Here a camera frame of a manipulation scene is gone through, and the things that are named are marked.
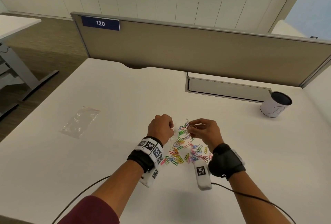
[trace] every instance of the cubicle divider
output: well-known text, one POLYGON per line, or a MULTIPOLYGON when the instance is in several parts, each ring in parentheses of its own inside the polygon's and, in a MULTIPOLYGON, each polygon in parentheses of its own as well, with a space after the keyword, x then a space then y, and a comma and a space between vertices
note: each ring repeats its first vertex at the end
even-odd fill
POLYGON ((135 68, 160 67, 300 87, 331 55, 331 42, 316 39, 71 15, 89 57, 135 68))

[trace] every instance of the white cup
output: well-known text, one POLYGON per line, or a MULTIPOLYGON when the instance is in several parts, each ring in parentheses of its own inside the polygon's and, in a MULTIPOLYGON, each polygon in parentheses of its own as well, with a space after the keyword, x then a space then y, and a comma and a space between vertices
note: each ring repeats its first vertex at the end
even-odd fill
POLYGON ((260 106, 260 110, 264 115, 276 118, 289 105, 292 105, 292 100, 289 96, 281 92, 272 92, 270 97, 260 106))

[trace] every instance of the desk leg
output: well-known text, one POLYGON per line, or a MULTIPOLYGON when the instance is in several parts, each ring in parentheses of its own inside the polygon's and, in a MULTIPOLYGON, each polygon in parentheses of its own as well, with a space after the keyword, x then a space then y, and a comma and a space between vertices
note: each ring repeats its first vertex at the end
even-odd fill
POLYGON ((29 68, 23 63, 14 50, 5 43, 0 42, 0 57, 13 69, 16 74, 29 86, 29 90, 24 94, 22 101, 26 100, 35 90, 47 82, 52 76, 59 71, 53 71, 45 76, 42 80, 38 80, 29 68))
POLYGON ((5 116, 7 116, 12 110, 14 110, 19 104, 11 104, 6 107, 3 111, 0 111, 0 120, 2 120, 5 116))

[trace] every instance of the maroon sleeve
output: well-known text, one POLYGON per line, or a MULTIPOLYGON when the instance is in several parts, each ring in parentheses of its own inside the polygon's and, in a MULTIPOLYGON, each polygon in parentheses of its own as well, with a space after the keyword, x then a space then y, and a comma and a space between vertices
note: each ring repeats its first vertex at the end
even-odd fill
POLYGON ((119 224, 114 210, 102 199, 95 196, 84 197, 59 224, 119 224))

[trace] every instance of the wooden floor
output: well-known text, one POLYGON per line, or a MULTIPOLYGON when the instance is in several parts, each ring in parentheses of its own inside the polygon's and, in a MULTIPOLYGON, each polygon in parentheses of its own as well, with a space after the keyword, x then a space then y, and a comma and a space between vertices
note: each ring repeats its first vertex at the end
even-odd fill
MULTIPOLYGON (((41 23, 15 34, 5 43, 13 48, 37 78, 41 79, 53 70, 60 72, 26 101, 19 102, 19 106, 0 121, 0 142, 87 58, 73 21, 41 20, 41 23)), ((26 90, 24 84, 0 90, 0 108, 18 100, 26 90)), ((0 224, 23 223, 26 222, 0 216, 0 224)))

